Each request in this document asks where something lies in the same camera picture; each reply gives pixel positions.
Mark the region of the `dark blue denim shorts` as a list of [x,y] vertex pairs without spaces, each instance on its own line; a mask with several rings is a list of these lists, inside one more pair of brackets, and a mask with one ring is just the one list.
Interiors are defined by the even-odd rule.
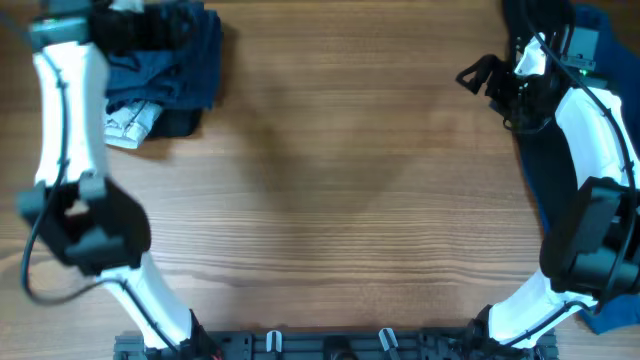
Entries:
[[202,2],[149,5],[163,15],[177,7],[193,31],[176,50],[129,51],[108,57],[106,111],[147,101],[170,110],[212,108],[220,84],[223,31],[218,13]]

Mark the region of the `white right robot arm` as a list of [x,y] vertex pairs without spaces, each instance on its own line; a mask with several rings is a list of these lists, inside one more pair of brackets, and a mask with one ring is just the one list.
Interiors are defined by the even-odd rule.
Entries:
[[639,291],[638,59],[617,44],[481,57],[457,82],[484,92],[519,146],[544,227],[539,267],[481,325],[496,347],[531,348],[571,314]]

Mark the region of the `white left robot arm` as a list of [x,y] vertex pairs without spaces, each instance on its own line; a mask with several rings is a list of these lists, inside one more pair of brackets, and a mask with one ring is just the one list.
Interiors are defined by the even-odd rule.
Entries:
[[48,1],[22,34],[39,77],[43,137],[19,212],[31,241],[44,242],[60,263],[118,299],[139,327],[148,359],[198,357],[205,337],[152,259],[143,207],[110,176],[102,122],[108,57],[176,49],[193,28],[180,4]]

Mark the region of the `black shirt with logo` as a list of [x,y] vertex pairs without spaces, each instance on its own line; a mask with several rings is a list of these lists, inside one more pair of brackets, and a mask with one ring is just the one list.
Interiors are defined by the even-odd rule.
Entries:
[[[567,1],[504,0],[503,15],[509,33],[508,59],[518,63],[516,54],[534,42],[539,30],[552,50],[559,49],[565,26],[575,22]],[[551,60],[542,60],[542,73],[521,74],[529,82],[523,98],[524,119],[512,123],[523,174],[536,201],[544,232],[560,219],[576,193],[576,177],[566,139],[554,119],[556,108],[571,81]]]

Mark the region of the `black folded garment under jeans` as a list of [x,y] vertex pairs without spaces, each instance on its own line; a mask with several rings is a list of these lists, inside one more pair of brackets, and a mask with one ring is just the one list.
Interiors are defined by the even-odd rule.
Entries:
[[200,125],[201,109],[164,110],[155,120],[147,139],[191,136]]

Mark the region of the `light blue folded jeans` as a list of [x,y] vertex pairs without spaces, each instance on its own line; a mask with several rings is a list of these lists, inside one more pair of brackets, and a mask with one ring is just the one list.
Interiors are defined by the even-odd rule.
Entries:
[[137,149],[162,113],[160,105],[148,101],[136,101],[111,113],[105,112],[105,143],[124,149]]

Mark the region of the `blue garment at right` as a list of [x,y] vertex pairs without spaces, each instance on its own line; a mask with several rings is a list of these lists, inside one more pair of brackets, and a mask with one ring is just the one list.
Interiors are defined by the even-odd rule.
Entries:
[[[639,149],[639,57],[618,42],[606,12],[586,4],[576,7],[577,25],[599,32],[595,54],[596,71],[612,81],[621,97],[621,115],[630,143]],[[521,165],[545,232],[549,232],[577,192],[569,149],[555,125],[533,137],[520,138]],[[598,315],[579,312],[581,320],[595,334],[635,326],[639,323],[639,297],[621,295],[604,306]]]

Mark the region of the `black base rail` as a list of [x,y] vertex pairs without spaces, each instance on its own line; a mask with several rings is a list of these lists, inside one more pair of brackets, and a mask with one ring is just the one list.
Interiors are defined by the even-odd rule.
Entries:
[[530,349],[497,351],[482,348],[475,340],[465,346],[462,328],[423,328],[396,331],[384,328],[366,332],[294,332],[272,330],[268,333],[211,332],[209,337],[221,353],[219,359],[230,360],[306,360],[328,359],[337,350],[345,350],[347,359],[530,359],[558,360],[555,333],[549,331]]

